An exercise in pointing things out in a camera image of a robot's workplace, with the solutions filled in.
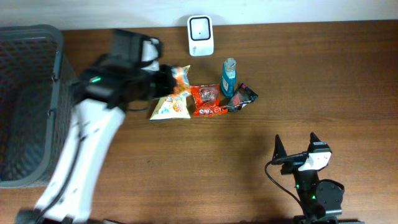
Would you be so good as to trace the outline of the blue mouthwash bottle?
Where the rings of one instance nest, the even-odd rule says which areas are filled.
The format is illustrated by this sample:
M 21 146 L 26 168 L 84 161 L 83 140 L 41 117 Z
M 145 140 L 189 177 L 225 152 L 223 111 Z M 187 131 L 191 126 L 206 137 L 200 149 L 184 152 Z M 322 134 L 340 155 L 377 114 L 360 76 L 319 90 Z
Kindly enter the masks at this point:
M 223 64 L 223 74 L 221 77 L 221 91 L 224 96 L 231 98 L 234 93 L 236 83 L 236 61 L 234 58 L 228 58 Z

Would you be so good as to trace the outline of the yellow snack bag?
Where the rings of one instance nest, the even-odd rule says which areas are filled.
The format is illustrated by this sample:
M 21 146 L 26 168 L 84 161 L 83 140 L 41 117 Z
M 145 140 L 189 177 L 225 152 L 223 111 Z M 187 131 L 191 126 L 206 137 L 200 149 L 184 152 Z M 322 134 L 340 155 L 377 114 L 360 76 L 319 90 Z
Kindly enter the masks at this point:
M 169 95 L 159 99 L 150 120 L 160 121 L 166 119 L 190 119 L 185 97 L 172 98 Z

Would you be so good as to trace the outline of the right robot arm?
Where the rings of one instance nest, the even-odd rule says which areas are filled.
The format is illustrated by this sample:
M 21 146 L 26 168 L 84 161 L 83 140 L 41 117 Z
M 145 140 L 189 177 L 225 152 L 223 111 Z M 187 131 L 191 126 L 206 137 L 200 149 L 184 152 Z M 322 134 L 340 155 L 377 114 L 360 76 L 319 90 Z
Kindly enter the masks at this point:
M 315 133 L 310 134 L 308 149 L 298 154 L 288 155 L 280 136 L 275 137 L 274 153 L 264 171 L 266 176 L 280 189 L 288 193 L 299 204 L 302 215 L 293 217 L 293 223 L 361 223 L 360 220 L 340 220 L 341 204 L 345 187 L 331 179 L 319 179 L 318 172 L 328 166 L 332 151 L 325 141 Z M 281 166 L 282 175 L 294 176 L 297 195 L 276 182 L 268 173 L 270 166 Z

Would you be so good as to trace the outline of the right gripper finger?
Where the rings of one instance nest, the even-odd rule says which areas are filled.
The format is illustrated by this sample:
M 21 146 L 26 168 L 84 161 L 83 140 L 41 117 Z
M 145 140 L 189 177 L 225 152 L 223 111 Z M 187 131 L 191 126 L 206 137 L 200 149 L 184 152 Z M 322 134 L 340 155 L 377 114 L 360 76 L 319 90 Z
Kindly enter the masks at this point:
M 321 140 L 317 137 L 314 132 L 310 133 L 310 144 L 308 145 L 308 151 L 314 152 L 321 148 Z
M 275 136 L 275 145 L 274 145 L 274 153 L 272 156 L 272 162 L 283 162 L 284 159 L 287 158 L 287 153 L 285 151 L 284 145 L 280 139 L 280 136 L 277 134 Z

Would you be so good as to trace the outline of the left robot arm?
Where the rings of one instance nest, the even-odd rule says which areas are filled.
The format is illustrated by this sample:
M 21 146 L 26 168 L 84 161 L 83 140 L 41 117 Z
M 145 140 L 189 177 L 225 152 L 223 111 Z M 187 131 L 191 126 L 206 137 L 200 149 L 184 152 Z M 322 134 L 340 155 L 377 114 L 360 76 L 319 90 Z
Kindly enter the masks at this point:
M 129 104 L 173 92 L 173 66 L 160 65 L 162 42 L 116 29 L 101 55 L 72 86 L 75 103 L 62 153 L 50 183 L 32 210 L 16 223 L 89 223 L 96 182 Z

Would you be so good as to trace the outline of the small orange white packet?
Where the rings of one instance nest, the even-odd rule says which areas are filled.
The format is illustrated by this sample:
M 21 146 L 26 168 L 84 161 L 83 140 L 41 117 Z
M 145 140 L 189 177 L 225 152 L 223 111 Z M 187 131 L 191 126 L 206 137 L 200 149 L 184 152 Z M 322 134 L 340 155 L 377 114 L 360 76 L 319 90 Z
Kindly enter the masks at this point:
M 190 83 L 188 80 L 188 71 L 190 66 L 173 67 L 172 76 L 176 81 L 172 98 L 185 98 L 191 95 Z

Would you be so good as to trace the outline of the black red snack packet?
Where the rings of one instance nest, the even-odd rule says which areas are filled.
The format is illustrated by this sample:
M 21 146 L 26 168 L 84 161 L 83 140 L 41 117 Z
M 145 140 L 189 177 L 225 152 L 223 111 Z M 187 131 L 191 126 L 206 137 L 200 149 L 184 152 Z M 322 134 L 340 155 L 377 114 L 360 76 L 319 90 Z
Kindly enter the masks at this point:
M 228 104 L 226 104 L 224 107 L 229 112 L 234 113 L 240 111 L 246 105 L 255 102 L 257 98 L 258 94 L 251 90 L 246 84 L 242 83 L 236 89 Z

